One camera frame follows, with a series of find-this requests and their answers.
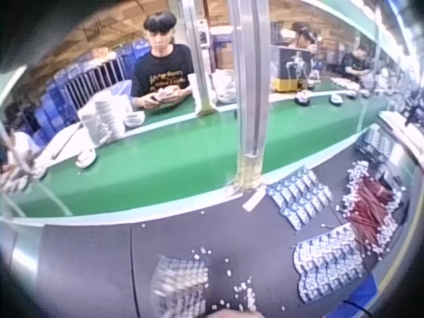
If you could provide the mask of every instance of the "white label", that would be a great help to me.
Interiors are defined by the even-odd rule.
[[[254,195],[245,203],[243,204],[243,209],[245,209],[248,212],[252,212],[252,210],[261,202],[261,200],[264,198],[266,192],[266,187],[260,187]]]

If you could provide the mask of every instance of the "bundle of red wires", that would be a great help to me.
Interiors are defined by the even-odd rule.
[[[343,217],[353,225],[357,241],[368,254],[371,250],[382,254],[398,226],[391,213],[399,206],[401,193],[371,178],[367,162],[355,162],[348,173],[350,194],[343,197]]]

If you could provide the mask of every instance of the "young man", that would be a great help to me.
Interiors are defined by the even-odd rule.
[[[132,77],[132,104],[141,109],[157,109],[162,103],[178,104],[191,94],[188,74],[194,73],[190,49],[174,44],[177,19],[171,12],[150,15],[144,22],[146,38],[152,50],[138,59]],[[153,95],[170,86],[173,94],[161,102]]]
[[[368,47],[365,45],[360,45],[352,53],[345,54],[341,64],[342,77],[360,82],[360,77],[370,72],[365,64],[367,56]]]

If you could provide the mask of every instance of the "yellow machine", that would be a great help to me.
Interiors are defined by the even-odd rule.
[[[307,89],[311,53],[300,48],[271,47],[271,85],[278,92]]]

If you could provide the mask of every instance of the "person in background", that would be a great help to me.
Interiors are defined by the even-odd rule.
[[[150,15],[143,24],[152,50],[134,66],[131,96],[136,108],[157,109],[163,103],[176,105],[191,95],[188,74],[194,73],[193,61],[186,45],[174,44],[176,23],[176,17],[164,11]],[[157,101],[154,94],[166,87],[172,95]]]
[[[360,45],[352,53],[345,54],[341,63],[342,77],[359,83],[361,76],[369,74],[369,66],[365,63],[368,51],[367,46]]]
[[[290,48],[302,48],[309,50],[312,54],[317,53],[316,36],[310,31],[306,23],[294,22],[291,29],[296,32],[296,37],[289,45]]]
[[[12,144],[11,146],[15,152],[18,156],[20,156],[20,158],[30,164],[35,156],[40,152],[40,147],[38,147],[31,137],[23,131],[16,131],[10,126],[5,126],[5,130],[9,135]],[[11,170],[18,166],[18,162],[15,159],[12,150],[7,146],[4,137],[2,137],[1,144],[6,152],[6,158],[2,159],[2,170]]]

